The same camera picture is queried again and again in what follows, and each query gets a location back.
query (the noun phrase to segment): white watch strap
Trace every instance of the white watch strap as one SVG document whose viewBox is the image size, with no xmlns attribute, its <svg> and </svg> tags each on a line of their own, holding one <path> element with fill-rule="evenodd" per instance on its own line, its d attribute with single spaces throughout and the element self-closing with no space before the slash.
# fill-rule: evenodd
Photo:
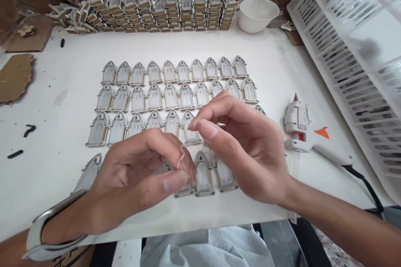
<svg viewBox="0 0 401 267">
<path fill-rule="evenodd" d="M 61 256 L 66 252 L 73 250 L 87 237 L 87 235 L 84 235 L 75 241 L 60 245 L 46 245 L 42 244 L 41 242 L 42 230 L 46 221 L 75 202 L 78 198 L 82 197 L 85 193 L 86 190 L 80 190 L 72 194 L 69 198 L 63 200 L 58 205 L 41 214 L 33 221 L 26 240 L 27 252 L 23 255 L 22 259 L 29 258 L 34 261 L 46 261 L 49 259 L 54 259 L 55 257 Z"/>
</svg>

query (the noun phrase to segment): clothing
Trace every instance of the clothing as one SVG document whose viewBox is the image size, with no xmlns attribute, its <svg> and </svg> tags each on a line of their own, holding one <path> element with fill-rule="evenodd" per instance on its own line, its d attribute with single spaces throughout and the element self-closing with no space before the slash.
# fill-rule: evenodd
<svg viewBox="0 0 401 267">
<path fill-rule="evenodd" d="M 140 265 L 274 267 L 258 233 L 238 226 L 147 238 Z"/>
</svg>

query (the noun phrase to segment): white bowl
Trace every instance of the white bowl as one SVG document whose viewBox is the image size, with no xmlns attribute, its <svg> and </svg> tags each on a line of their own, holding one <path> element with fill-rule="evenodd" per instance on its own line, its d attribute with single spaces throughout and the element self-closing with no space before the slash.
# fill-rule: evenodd
<svg viewBox="0 0 401 267">
<path fill-rule="evenodd" d="M 258 33 L 262 31 L 280 13 L 280 9 L 276 3 L 265 0 L 266 10 L 262 16 L 258 16 L 258 10 L 255 9 L 255 6 L 258 5 L 257 1 L 244 0 L 239 6 L 239 27 L 246 33 Z"/>
</svg>

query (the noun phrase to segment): forearm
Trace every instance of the forearm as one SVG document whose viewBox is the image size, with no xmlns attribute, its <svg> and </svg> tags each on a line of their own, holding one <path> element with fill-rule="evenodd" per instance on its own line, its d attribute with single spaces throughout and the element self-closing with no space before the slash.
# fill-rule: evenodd
<svg viewBox="0 0 401 267">
<path fill-rule="evenodd" d="M 83 236 L 79 218 L 79 203 L 54 216 L 43 228 L 41 240 L 44 244 L 61 244 Z M 41 262 L 23 260 L 26 253 L 28 229 L 0 243 L 0 265 L 7 267 L 35 267 Z"/>
<path fill-rule="evenodd" d="M 401 231 L 335 197 L 291 179 L 282 206 L 306 218 L 365 266 L 396 266 L 401 261 Z"/>
</svg>

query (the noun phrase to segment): hand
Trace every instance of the hand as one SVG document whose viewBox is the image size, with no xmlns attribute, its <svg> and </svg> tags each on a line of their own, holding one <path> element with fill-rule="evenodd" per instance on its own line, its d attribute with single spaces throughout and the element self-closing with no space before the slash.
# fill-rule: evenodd
<svg viewBox="0 0 401 267">
<path fill-rule="evenodd" d="M 42 241 L 59 244 L 84 234 L 102 234 L 126 218 L 144 211 L 195 180 L 195 165 L 188 150 L 171 133 L 148 129 L 114 144 L 107 152 L 99 174 L 87 194 L 52 218 Z M 176 171 L 153 174 L 168 160 Z M 59 224 L 68 232 L 55 236 Z"/>
<path fill-rule="evenodd" d="M 199 111 L 189 129 L 199 131 L 245 194 L 260 202 L 283 202 L 291 176 L 277 123 L 224 91 Z"/>
</svg>

